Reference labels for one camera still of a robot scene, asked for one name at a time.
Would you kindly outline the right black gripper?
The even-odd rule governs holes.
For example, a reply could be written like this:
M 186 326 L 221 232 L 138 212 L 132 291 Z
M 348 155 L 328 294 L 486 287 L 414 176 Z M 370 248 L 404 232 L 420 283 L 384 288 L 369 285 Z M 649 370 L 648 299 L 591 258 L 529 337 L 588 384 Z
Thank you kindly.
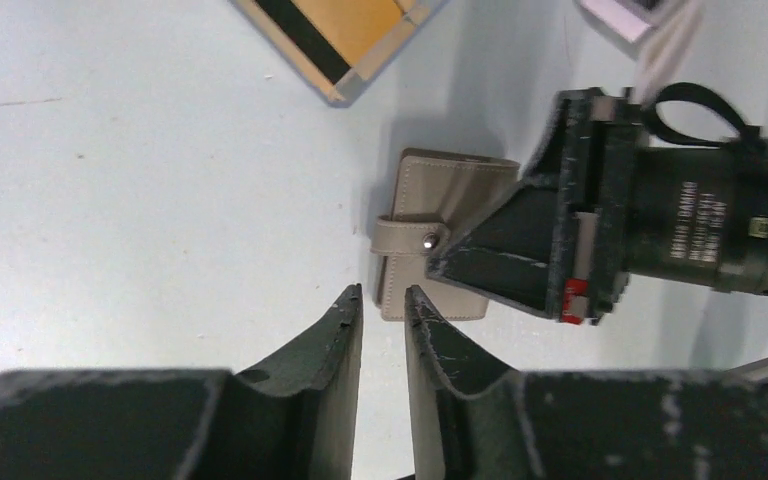
M 626 97 L 559 92 L 519 179 L 429 257 L 427 277 L 538 317 L 597 325 L 630 279 L 626 233 L 642 133 Z

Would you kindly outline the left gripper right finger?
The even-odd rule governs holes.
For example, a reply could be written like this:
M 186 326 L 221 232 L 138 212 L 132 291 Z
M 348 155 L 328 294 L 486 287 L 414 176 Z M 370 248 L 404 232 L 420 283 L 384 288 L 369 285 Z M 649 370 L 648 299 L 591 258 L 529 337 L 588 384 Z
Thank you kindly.
M 768 390 L 710 370 L 520 371 L 404 297 L 418 479 L 768 479 Z

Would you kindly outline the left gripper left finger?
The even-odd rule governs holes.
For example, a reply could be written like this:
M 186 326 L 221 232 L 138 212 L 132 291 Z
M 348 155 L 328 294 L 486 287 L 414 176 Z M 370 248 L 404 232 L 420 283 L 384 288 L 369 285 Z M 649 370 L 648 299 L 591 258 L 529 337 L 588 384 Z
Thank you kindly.
M 0 479 L 347 479 L 360 285 L 240 372 L 0 373 Z

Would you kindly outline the grey card holder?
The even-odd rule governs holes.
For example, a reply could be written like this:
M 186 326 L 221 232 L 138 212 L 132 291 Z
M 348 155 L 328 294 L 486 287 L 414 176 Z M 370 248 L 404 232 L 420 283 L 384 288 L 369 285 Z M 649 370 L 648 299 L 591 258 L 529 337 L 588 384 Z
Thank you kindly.
M 391 209 L 376 220 L 371 252 L 381 258 L 375 303 L 385 321 L 404 319 L 404 295 L 420 286 L 449 320 L 478 320 L 489 300 L 430 280 L 428 256 L 462 224 L 512 185 L 512 160 L 408 148 L 402 152 Z

